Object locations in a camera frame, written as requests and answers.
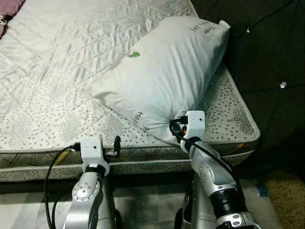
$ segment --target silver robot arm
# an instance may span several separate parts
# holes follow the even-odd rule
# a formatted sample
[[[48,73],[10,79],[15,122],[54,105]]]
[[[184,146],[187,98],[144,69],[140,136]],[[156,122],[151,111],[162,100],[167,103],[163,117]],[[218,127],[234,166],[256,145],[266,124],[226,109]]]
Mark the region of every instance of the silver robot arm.
[[[72,205],[63,229],[95,229],[98,209],[103,200],[103,178],[109,164],[102,154],[102,139],[98,136],[81,140],[82,174],[72,190]]]
[[[189,154],[192,168],[211,201],[216,217],[216,228],[261,229],[253,214],[247,211],[242,190],[232,177],[231,168],[221,159],[218,152],[202,141],[205,131],[204,112],[189,111],[186,116],[176,119],[176,122],[185,135],[182,137],[181,134],[174,134],[173,131],[172,133],[181,139],[181,149]],[[205,151],[222,162],[222,165]]]

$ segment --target floor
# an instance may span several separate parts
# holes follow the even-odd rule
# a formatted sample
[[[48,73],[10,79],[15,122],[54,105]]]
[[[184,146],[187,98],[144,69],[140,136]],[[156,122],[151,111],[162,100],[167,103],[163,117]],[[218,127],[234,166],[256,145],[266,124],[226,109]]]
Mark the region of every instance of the floor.
[[[268,196],[260,197],[258,179],[241,180],[248,209],[264,229],[282,229]],[[183,185],[118,188],[114,192],[116,208],[124,229],[172,229],[176,211],[182,207]],[[70,202],[67,194],[57,205],[56,226],[62,228]],[[43,193],[0,195],[2,229],[47,228]]]

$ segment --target mattress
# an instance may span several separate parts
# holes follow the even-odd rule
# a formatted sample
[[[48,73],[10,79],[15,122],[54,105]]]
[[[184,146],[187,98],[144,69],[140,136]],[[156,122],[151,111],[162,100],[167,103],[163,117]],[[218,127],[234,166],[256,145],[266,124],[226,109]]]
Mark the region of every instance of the mattress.
[[[170,16],[194,15],[187,0],[27,0],[0,40],[0,181],[43,179],[56,151],[101,135],[121,137],[115,174],[190,169],[186,154],[103,105],[84,87]],[[233,164],[255,150],[260,131],[221,64],[201,103],[205,141]],[[79,152],[52,178],[81,172]]]

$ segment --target pillowcase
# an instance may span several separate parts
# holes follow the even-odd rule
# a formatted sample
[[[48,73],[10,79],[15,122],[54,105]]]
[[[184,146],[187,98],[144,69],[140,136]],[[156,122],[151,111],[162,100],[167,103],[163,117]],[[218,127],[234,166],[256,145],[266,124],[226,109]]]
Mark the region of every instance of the pillowcase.
[[[86,91],[135,126],[177,144],[169,122],[198,109],[224,55],[229,29],[224,21],[166,18]]]

